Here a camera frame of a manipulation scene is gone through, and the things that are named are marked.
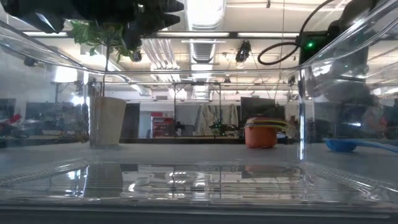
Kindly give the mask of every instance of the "green leaves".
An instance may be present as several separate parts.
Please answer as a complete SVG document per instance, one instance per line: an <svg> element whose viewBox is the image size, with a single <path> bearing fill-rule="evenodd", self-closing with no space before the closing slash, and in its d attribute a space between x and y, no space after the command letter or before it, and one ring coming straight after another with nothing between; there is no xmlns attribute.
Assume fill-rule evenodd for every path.
<svg viewBox="0 0 398 224"><path fill-rule="evenodd" d="M90 56L95 54L95 49L99 45L107 47L107 44L109 44L110 54L114 50L117 51L117 63L122 59L122 56L129 57L134 61L134 51L125 48L122 42L124 29L122 24L104 24L101 27L97 26L95 22L70 21L70 24L73 27L71 33L75 44L86 44L92 47Z"/></svg>

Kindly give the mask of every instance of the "black cable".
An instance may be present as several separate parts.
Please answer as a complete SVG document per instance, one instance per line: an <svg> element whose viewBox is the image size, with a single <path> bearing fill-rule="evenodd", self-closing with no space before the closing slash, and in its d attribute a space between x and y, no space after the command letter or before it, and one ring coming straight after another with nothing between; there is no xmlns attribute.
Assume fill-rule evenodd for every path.
<svg viewBox="0 0 398 224"><path fill-rule="evenodd" d="M327 4L331 3L332 1L334 1L334 0L326 0L324 3L320 4L318 7L316 7L316 8L314 9L314 11L311 12L311 14L310 14L310 15L307 17L307 19L304 21L303 26L301 27L300 32L298 33L298 39L297 39L296 42L282 42L282 43L274 44L274 45L271 45L270 47L267 47L266 49L264 49L264 50L258 55L258 57L257 57L258 62L259 62L261 65L275 65L275 64L278 64L278 63L283 62L284 60L286 60L287 58L289 58L290 56L292 56L292 54L294 54L294 53L299 49L299 47L301 47L301 45L298 44L298 43L301 43L301 36L303 35L304 28L305 28L305 26L307 26L307 24L308 24L308 22L310 21L310 19L311 19L311 18L313 17L313 15L315 15L315 13L317 13L323 6L326 6ZM291 53L287 54L285 57L282 57L282 58L279 59L279 60L276 60L275 62L263 62L263 61L261 60L261 56L264 55L266 52L268 52L268 51L270 51L270 50L272 50L272 49L274 49L274 48L276 48L276 47L285 46L285 45L293 45L293 46L295 46L295 48L293 49L293 51L291 51Z"/></svg>

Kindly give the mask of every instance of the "white flower pot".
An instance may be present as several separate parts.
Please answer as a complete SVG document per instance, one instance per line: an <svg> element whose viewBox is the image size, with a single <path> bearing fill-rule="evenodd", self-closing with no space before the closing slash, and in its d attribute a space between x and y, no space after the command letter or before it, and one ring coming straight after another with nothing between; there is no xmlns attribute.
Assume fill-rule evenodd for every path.
<svg viewBox="0 0 398 224"><path fill-rule="evenodd" d="M90 146L119 144L126 101L112 97L90 100Z"/></svg>

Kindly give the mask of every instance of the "vent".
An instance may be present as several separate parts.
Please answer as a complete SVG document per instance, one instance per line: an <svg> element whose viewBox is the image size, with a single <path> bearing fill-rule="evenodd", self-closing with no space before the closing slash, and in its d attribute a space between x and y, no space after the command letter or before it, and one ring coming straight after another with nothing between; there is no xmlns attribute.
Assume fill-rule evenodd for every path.
<svg viewBox="0 0 398 224"><path fill-rule="evenodd" d="M167 96L156 96L156 100L167 100Z"/></svg>

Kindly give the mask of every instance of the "hanging cable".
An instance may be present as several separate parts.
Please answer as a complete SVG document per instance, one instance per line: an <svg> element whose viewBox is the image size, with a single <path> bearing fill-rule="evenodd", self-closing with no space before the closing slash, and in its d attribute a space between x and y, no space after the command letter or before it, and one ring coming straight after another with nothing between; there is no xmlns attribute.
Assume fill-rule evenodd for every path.
<svg viewBox="0 0 398 224"><path fill-rule="evenodd" d="M282 14L282 39L280 40L281 43L284 42L284 37L285 37L285 0L284 0L284 11ZM280 48L279 58L282 58L283 50L284 50L284 46L282 45ZM280 82L281 78L282 78L282 74L279 72L278 83L276 84L276 89L275 89L275 94L274 94L274 101L276 99L276 94L278 92L279 82Z"/></svg>
<svg viewBox="0 0 398 224"><path fill-rule="evenodd" d="M311 12L311 14L307 17L307 19L304 21L303 26L300 29L300 32L298 33L298 39L296 42L281 42L278 44L274 44L271 45L269 47L267 47L266 49L264 49L257 57L257 60L259 61L259 63L261 65L276 65L278 63L283 62L284 60L286 60L287 58L289 58L290 56L292 56L298 49L300 46L299 43L301 43L301 37L303 35L304 32L304 28L307 26L308 22L310 21L310 19L313 17L313 15L315 15L315 13L317 13L323 6L326 6L327 4L333 2L334 0L326 0L324 3L320 4L318 7L315 8L314 11ZM295 48L293 49L293 51L291 51L289 54L287 54L285 57L280 58L279 60L276 60L275 62L263 62L261 60L261 56L263 56L266 52L276 48L276 47L281 47L281 46L286 46L286 45L293 45L295 46Z"/></svg>
<svg viewBox="0 0 398 224"><path fill-rule="evenodd" d="M251 50L250 50L250 54L251 54L251 56L253 57L254 65L256 66L256 69L259 69L259 67L257 66L257 63L256 63L256 58L254 57L254 54L253 54L253 52L252 52ZM262 79L262 76L261 76L260 73L259 73L259 76L260 76L260 78L261 78L261 83L262 83L262 84L265 84L265 83L264 83L264 80ZM267 94L268 94L268 97L271 99L271 96L270 96L270 94L269 94L269 91L267 90L267 87L264 86L264 88L266 89L266 92L267 92Z"/></svg>

